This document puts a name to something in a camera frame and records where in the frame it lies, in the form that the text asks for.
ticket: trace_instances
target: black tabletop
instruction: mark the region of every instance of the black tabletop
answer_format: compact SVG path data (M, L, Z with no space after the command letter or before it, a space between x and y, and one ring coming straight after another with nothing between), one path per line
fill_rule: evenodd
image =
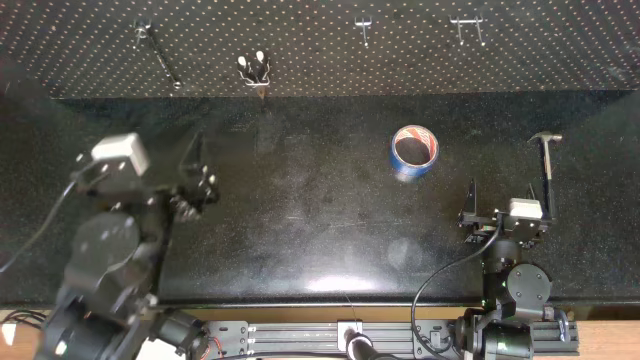
M456 226L471 178L479 213L541 185L550 130L559 219L525 251L557 303L640 302L640 102L633 93L92 100L25 108L0 123L0 250L36 230L74 159L102 137L138 132L148 181L168 182L196 131L220 201L177 224L159 284L164 303L211 306L407 304L432 272L476 248ZM433 169L395 179L391 136L416 124L440 143ZM0 275L0 303L51 304L90 203L75 196L28 254ZM435 279L428 304L476 304L479 261Z

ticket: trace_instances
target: hammer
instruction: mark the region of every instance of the hammer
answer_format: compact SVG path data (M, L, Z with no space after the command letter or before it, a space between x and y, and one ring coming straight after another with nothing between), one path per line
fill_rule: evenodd
M551 158L549 157L549 141L560 141L562 140L562 135L552 134L549 131L542 131L533 135L531 139L529 139L529 141L535 138L540 139L544 149L544 172L546 175L545 195L547 200L547 213L553 220L556 217L556 200L555 195L553 194L553 189L551 188Z

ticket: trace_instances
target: pegboard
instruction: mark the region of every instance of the pegboard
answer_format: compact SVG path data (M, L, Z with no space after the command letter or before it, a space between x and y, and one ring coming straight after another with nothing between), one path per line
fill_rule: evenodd
M639 33L637 0L0 0L0 46L54 98L255 95L236 61L258 50L270 96L634 89Z

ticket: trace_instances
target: roll of tape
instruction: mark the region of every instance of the roll of tape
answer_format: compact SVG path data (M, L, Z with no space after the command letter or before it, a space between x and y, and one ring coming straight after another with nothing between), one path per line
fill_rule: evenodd
M438 140L422 126L405 126L391 140L391 165L401 180L411 180L431 170L438 153Z

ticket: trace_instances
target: blue tape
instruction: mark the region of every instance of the blue tape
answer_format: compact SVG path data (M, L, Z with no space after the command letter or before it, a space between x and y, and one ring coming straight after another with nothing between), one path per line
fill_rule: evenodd
M414 138L422 142L429 149L429 161L420 165L413 165L404 161L396 150L396 144L405 138ZM438 140L431 131L418 125L405 126L398 130L391 140L391 166L402 175L417 178L426 174L438 159L440 147Z

